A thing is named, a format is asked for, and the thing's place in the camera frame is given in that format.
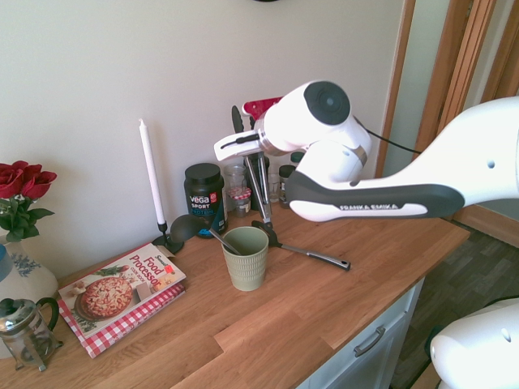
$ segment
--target white cabinet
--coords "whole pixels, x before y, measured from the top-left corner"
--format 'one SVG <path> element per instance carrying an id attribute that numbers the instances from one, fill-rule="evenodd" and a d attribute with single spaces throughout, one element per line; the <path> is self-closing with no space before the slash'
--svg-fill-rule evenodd
<path id="1" fill-rule="evenodd" d="M 423 280 L 307 378 L 298 389 L 388 389 Z"/>

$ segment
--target white robot part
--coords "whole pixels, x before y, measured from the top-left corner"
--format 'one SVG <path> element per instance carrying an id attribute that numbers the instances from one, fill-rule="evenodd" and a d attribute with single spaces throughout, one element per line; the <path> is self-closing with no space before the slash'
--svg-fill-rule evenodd
<path id="1" fill-rule="evenodd" d="M 225 160 L 255 152 L 279 156 L 305 149 L 309 151 L 305 159 L 310 157 L 315 162 L 311 154 L 319 154 L 324 144 L 315 147 L 314 152 L 310 149 L 315 143 L 323 141 L 338 147 L 329 149 L 325 160 L 336 151 L 340 155 L 332 156 L 334 160 L 337 157 L 341 159 L 341 154 L 350 154 L 352 161 L 354 158 L 360 160 L 360 169 L 371 150 L 371 139 L 351 114 L 350 100 L 344 91 L 328 81 L 313 81 L 293 90 L 270 107 L 255 122 L 254 130 L 223 138 L 214 145 L 214 151 L 218 160 Z M 341 162 L 334 167 L 336 172 L 345 170 L 340 173 L 342 179 L 354 176 L 351 168 L 358 170 L 352 161 Z"/>
<path id="2" fill-rule="evenodd" d="M 444 389 L 517 389 L 519 298 L 503 300 L 448 325 L 431 342 Z"/>
<path id="3" fill-rule="evenodd" d="M 338 181 L 323 169 L 297 169 L 287 195 L 290 207 L 313 221 L 448 216 L 471 204 L 519 198 L 518 155 L 519 97 L 509 97 L 461 113 L 390 177 Z"/>

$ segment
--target green leaf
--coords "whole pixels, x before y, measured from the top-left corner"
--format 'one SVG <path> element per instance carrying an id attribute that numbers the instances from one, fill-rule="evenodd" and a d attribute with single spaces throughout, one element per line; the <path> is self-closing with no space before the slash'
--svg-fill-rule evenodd
<path id="1" fill-rule="evenodd" d="M 10 231 L 7 235 L 6 235 L 6 239 L 8 242 L 19 242 L 22 240 L 21 237 L 17 237 L 12 231 Z"/>
<path id="2" fill-rule="evenodd" d="M 11 230 L 11 218 L 9 216 L 0 216 L 0 227 L 7 231 Z"/>
<path id="3" fill-rule="evenodd" d="M 24 201 L 20 203 L 20 208 L 22 208 L 25 212 L 29 209 L 32 204 L 32 200 L 29 197 L 26 197 Z"/>
<path id="4" fill-rule="evenodd" d="M 11 205 L 12 213 L 15 214 L 18 211 L 18 201 L 13 199 L 12 197 L 9 199 L 9 205 Z"/>
<path id="5" fill-rule="evenodd" d="M 40 231 L 38 231 L 35 225 L 31 225 L 24 230 L 24 238 L 37 237 L 38 235 L 40 235 Z"/>
<path id="6" fill-rule="evenodd" d="M 42 217 L 53 215 L 54 212 L 49 211 L 48 209 L 44 208 L 36 208 L 32 209 L 31 211 L 27 212 L 32 219 L 39 220 Z"/>
<path id="7" fill-rule="evenodd" d="M 19 217 L 19 215 L 17 215 L 17 217 L 15 218 L 15 227 L 26 229 L 28 226 L 29 226 L 29 223 L 25 219 L 23 219 L 23 218 Z"/>
<path id="8" fill-rule="evenodd" d="M 23 239 L 24 238 L 24 229 L 20 229 L 20 228 L 15 228 L 15 229 L 12 229 L 11 232 L 16 236 L 16 237 L 19 237 L 20 239 Z"/>

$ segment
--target red rose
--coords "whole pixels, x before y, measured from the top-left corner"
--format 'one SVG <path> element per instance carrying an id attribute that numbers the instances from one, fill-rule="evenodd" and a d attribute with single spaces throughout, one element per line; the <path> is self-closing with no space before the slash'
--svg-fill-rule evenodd
<path id="1" fill-rule="evenodd" d="M 0 198 L 18 195 L 24 184 L 24 168 L 28 163 L 19 160 L 13 165 L 0 164 Z"/>
<path id="2" fill-rule="evenodd" d="M 41 172 L 41 165 L 27 166 L 27 177 L 30 179 L 27 181 L 24 174 L 24 187 L 22 188 L 22 195 L 29 197 L 30 199 L 39 199 L 50 188 L 50 183 L 58 176 L 56 173 Z"/>

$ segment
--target white candle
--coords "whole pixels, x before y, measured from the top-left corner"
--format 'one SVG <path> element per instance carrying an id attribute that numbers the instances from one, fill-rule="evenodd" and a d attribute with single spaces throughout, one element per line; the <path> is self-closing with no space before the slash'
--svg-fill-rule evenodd
<path id="1" fill-rule="evenodd" d="M 146 157 L 146 166 L 148 167 L 149 183 L 152 186 L 153 202 L 155 203 L 155 212 L 157 213 L 158 224 L 164 224 L 164 213 L 162 212 L 161 194 L 157 183 L 157 174 L 155 173 L 155 164 L 153 163 L 152 145 L 149 142 L 148 128 L 140 120 L 140 138 L 143 141 L 144 156 Z"/>

